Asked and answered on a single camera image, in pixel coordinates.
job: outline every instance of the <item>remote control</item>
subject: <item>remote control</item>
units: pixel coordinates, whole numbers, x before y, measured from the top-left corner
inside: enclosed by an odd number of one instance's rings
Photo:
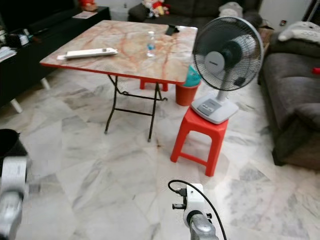
[[[76,59],[76,58],[87,58],[105,55],[117,54],[118,50],[114,48],[98,48],[98,49],[88,49],[79,51],[68,51],[65,55],[66,59]]]

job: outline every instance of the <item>gray sofa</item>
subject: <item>gray sofa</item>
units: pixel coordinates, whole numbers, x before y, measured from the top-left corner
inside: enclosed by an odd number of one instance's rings
[[[129,10],[128,21],[196,27],[199,30],[219,16],[219,7],[231,0],[165,0],[170,5],[170,14],[158,18],[147,18],[148,9],[139,4]],[[254,27],[262,23],[258,14],[261,0],[233,0],[243,7],[243,18]]]
[[[274,163],[320,170],[320,46],[271,37],[259,81],[274,138]]]

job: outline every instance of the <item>fan base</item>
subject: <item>fan base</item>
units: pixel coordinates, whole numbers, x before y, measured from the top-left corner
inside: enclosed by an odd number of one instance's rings
[[[239,110],[239,107],[227,98],[219,101],[211,94],[193,101],[191,107],[199,116],[214,124],[223,123]]]

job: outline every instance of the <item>metal table frame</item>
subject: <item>metal table frame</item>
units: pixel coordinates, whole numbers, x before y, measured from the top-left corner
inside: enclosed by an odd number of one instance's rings
[[[118,88],[118,76],[115,76],[115,80],[113,80],[112,77],[109,74],[108,74],[108,77],[109,77],[109,79],[111,80],[111,82],[112,82],[112,84],[114,86],[114,97],[113,97],[112,110],[111,110],[110,116],[108,118],[108,121],[106,122],[106,127],[105,127],[104,134],[108,133],[108,129],[109,129],[109,125],[110,125],[110,122],[111,122],[111,118],[112,118],[112,116],[113,116],[115,111],[121,111],[121,112],[127,112],[127,113],[132,113],[132,114],[151,116],[151,125],[150,125],[149,138],[148,138],[148,142],[151,142],[151,136],[152,136],[152,130],[153,130],[153,127],[154,127],[154,120],[155,120],[157,101],[164,101],[164,100],[167,101],[168,100],[166,97],[162,97],[161,91],[160,91],[160,87],[159,87],[159,83],[158,82],[155,83],[154,97],[148,97],[148,96],[140,96],[140,95],[130,94],[127,91],[120,91],[119,88]],[[133,110],[128,110],[128,109],[123,109],[123,108],[116,107],[116,104],[117,104],[117,93],[120,94],[120,95],[128,96],[128,97],[153,100],[152,113],[133,111]]]

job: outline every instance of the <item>fan stand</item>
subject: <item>fan stand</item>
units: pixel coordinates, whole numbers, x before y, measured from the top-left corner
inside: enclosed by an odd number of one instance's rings
[[[229,84],[229,74],[226,73],[221,89],[226,89]],[[191,108],[202,118],[214,124],[221,124],[234,115],[239,107],[227,99],[228,92],[220,90],[216,97],[208,94],[191,103]]]

